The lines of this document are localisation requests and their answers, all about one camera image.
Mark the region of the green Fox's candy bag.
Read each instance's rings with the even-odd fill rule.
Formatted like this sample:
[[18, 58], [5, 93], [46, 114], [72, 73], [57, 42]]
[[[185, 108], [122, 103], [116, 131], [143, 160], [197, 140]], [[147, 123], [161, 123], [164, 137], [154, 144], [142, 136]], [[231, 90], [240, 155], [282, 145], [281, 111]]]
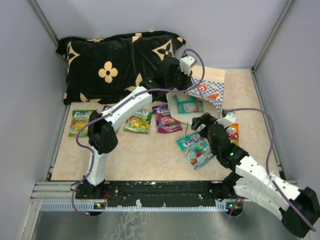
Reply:
[[73, 110], [69, 128], [69, 137], [75, 137], [78, 132], [83, 128], [86, 124], [89, 123], [90, 115], [93, 113], [93, 109], [89, 110]]

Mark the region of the blue checkered paper bag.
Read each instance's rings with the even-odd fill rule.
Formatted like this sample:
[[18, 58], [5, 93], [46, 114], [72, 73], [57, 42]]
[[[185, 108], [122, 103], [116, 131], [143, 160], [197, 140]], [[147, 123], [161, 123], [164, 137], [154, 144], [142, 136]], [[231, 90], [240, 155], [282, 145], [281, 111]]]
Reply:
[[[202, 101], [204, 113], [208, 112], [211, 116], [218, 119], [222, 112], [226, 71], [220, 68], [205, 67], [204, 79], [200, 82], [202, 74], [203, 70], [201, 66], [196, 65], [192, 68], [193, 83], [198, 85], [198, 87], [190, 90], [187, 94]], [[175, 96], [183, 95], [182, 93], [167, 93], [167, 104], [171, 116], [180, 121], [184, 128], [188, 127], [190, 129], [192, 118], [200, 117], [202, 113], [178, 113], [178, 104]]]

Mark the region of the purple snack packet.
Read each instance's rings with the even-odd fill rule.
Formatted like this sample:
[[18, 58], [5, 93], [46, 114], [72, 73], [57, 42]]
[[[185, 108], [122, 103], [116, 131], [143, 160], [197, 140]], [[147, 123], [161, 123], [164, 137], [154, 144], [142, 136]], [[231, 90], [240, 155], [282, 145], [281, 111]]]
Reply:
[[104, 111], [107, 111], [107, 110], [109, 110], [110, 108], [112, 108], [112, 106], [110, 106], [110, 105], [105, 105], [103, 108], [102, 108], [102, 111], [104, 112]]

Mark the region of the yellow green snack packet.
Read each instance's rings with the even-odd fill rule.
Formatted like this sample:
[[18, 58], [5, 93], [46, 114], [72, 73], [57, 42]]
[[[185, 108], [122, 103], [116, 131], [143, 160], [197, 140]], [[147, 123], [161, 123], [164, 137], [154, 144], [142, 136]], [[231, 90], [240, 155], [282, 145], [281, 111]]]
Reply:
[[123, 131], [137, 134], [148, 134], [153, 113], [139, 109], [130, 116], [124, 125]]

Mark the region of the orange snack packet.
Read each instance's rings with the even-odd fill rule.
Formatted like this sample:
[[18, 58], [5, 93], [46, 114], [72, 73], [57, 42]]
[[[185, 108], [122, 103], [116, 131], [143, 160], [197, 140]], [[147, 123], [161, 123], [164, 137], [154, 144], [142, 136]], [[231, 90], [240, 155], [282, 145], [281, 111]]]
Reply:
[[239, 146], [240, 142], [239, 142], [239, 124], [238, 123], [234, 123], [232, 125], [230, 125], [227, 129], [226, 129], [227, 133], [228, 133], [228, 139], [230, 140], [231, 143]]

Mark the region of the red teal snack packet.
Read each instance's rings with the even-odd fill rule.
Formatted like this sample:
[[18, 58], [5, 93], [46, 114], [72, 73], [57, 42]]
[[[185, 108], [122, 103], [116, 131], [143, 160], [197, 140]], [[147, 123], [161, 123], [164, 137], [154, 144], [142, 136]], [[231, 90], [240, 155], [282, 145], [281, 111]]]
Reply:
[[171, 116], [168, 104], [153, 106], [152, 111], [155, 116], [157, 133], [169, 134], [183, 129], [180, 121]]

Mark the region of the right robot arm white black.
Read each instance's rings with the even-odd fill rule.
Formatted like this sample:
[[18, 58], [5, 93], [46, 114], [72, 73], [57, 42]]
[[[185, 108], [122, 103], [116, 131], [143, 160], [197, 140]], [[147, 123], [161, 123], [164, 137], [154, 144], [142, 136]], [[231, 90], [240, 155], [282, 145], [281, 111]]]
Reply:
[[248, 199], [275, 215], [294, 236], [305, 238], [314, 231], [320, 218], [320, 203], [316, 192], [289, 183], [259, 164], [247, 151], [232, 143], [227, 128], [234, 124], [236, 116], [226, 112], [215, 118], [208, 112], [192, 119], [191, 128], [204, 128], [200, 136], [208, 140], [217, 161], [231, 173], [224, 179], [223, 192], [229, 198]]

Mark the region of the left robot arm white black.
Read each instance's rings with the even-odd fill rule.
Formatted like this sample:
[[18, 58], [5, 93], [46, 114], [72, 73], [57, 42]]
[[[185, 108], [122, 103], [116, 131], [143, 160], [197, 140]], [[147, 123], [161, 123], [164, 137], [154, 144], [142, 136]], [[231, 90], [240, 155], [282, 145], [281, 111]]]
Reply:
[[181, 59], [167, 57], [127, 97], [102, 113], [94, 111], [90, 115], [88, 143], [91, 154], [82, 188], [85, 196], [97, 199], [103, 195], [104, 171], [109, 153], [118, 145], [116, 132], [120, 126], [138, 110], [153, 101], [160, 101], [167, 91], [188, 89], [192, 85], [192, 67], [196, 63], [197, 59], [190, 55]]

